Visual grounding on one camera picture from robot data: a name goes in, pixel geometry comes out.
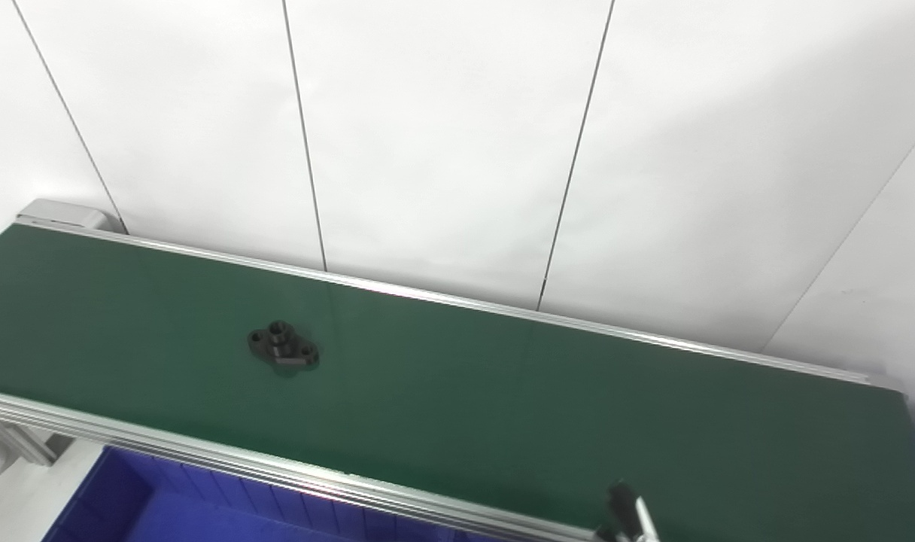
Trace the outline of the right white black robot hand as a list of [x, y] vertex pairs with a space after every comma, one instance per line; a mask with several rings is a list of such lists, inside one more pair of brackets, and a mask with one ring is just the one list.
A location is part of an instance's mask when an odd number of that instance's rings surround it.
[[613, 520], [596, 528], [592, 541], [660, 541], [646, 501], [628, 483], [608, 488], [606, 510]]

